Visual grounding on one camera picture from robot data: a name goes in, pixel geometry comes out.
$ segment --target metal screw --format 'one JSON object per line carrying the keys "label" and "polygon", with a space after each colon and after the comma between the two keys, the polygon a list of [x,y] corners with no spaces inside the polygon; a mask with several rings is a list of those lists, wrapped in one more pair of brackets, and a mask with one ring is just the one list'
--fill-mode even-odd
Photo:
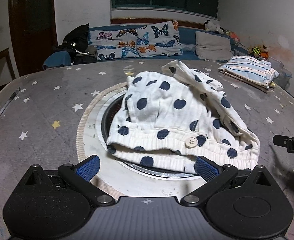
{"label": "metal screw", "polygon": [[102,204],[108,204],[112,201],[112,197],[107,195],[101,195],[97,197],[97,201]]}
{"label": "metal screw", "polygon": [[195,204],[195,203],[197,203],[199,201],[199,197],[194,196],[194,195],[188,195],[188,196],[184,197],[184,200],[187,203]]}

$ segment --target blue gripper pad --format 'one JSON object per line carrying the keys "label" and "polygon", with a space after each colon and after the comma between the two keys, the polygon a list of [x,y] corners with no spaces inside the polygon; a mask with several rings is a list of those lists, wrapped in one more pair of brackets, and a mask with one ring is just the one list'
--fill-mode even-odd
{"label": "blue gripper pad", "polygon": [[211,179],[219,175],[219,169],[216,163],[212,161],[204,160],[206,158],[197,157],[197,160],[194,164],[195,172],[200,175],[206,182],[209,182]]}
{"label": "blue gripper pad", "polygon": [[90,181],[100,169],[100,159],[98,156],[95,156],[88,162],[85,162],[82,166],[78,167],[76,174],[82,177],[83,179]]}

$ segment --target folded clothes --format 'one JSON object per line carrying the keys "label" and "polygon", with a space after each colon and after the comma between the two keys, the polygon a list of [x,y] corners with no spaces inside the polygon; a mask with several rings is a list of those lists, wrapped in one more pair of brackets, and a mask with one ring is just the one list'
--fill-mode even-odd
{"label": "folded clothes", "polygon": [[200,155],[218,165],[253,169],[260,141],[225,98],[222,84],[177,60],[161,70],[128,77],[107,139],[109,152],[143,166],[193,174]]}
{"label": "folded clothes", "polygon": [[221,66],[218,71],[253,85],[264,92],[268,91],[271,81],[279,76],[269,61],[259,61],[249,56],[231,57],[230,61]]}

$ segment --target black pen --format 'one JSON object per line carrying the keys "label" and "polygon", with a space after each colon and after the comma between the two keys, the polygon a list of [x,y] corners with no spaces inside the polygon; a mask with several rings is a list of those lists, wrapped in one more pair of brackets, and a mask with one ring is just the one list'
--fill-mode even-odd
{"label": "black pen", "polygon": [[5,105],[0,110],[0,116],[2,115],[3,111],[5,111],[6,107],[10,104],[10,102],[15,98],[15,96],[19,93],[20,88],[18,88],[13,94],[10,96],[10,98],[7,100]]}

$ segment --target beige button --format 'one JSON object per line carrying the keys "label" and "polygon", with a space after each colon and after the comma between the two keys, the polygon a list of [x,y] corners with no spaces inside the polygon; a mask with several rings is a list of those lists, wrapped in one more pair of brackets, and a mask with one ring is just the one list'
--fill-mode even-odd
{"label": "beige button", "polygon": [[185,145],[187,148],[194,148],[197,146],[198,140],[195,137],[189,137],[185,140]]}

